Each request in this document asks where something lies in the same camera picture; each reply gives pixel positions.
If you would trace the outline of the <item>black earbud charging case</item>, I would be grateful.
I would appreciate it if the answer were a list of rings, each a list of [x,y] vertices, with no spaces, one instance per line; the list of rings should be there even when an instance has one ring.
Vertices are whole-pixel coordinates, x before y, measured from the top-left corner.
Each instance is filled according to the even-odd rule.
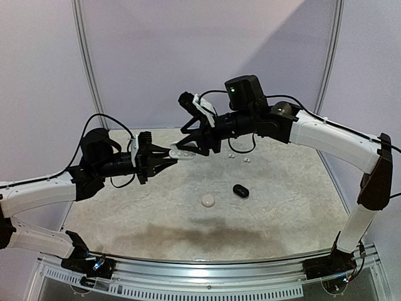
[[[232,187],[232,191],[236,196],[238,196],[241,199],[246,199],[249,197],[249,190],[240,184],[235,184]]]

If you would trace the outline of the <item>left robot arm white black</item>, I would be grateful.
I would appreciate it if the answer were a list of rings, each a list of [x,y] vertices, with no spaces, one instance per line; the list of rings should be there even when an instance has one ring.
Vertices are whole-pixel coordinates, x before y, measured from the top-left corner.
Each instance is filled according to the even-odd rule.
[[[81,161],[59,176],[9,182],[1,186],[1,248],[23,248],[54,255],[61,267],[88,278],[110,279],[116,261],[106,255],[91,255],[78,233],[52,231],[29,225],[15,217],[24,211],[49,204],[78,202],[92,198],[111,177],[133,175],[140,184],[177,163],[172,150],[154,145],[151,132],[130,139],[124,152],[109,131],[97,128],[80,140]]]

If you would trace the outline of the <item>pink earbud charging case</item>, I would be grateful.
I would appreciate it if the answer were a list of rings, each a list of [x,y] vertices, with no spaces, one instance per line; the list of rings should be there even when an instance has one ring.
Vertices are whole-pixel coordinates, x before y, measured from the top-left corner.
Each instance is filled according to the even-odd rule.
[[[205,208],[211,208],[211,207],[213,207],[215,205],[215,203],[216,203],[215,198],[211,194],[205,194],[201,198],[201,204]]]

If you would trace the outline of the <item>white earbud charging case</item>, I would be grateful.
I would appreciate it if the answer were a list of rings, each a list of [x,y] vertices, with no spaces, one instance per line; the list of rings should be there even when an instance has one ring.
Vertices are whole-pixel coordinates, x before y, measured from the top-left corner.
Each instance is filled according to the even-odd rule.
[[[196,153],[187,150],[171,148],[171,150],[169,150],[169,157],[178,161],[191,161],[195,159]]]

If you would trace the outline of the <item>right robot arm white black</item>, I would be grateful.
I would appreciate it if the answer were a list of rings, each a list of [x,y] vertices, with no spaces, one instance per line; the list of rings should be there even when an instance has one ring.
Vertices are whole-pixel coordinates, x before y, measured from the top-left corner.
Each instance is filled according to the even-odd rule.
[[[203,95],[183,93],[179,104],[191,114],[191,121],[181,129],[184,138],[176,142],[170,157],[188,160],[199,154],[219,153],[223,140],[256,134],[285,144],[293,143],[316,149],[341,159],[362,171],[357,205],[335,239],[329,255],[305,260],[307,279],[347,273],[357,274],[353,252],[361,249],[361,239],[375,215],[390,201],[393,159],[388,135],[363,134],[329,121],[307,110],[289,95],[278,95],[268,104],[255,75],[228,80],[225,91],[230,112],[216,114]]]

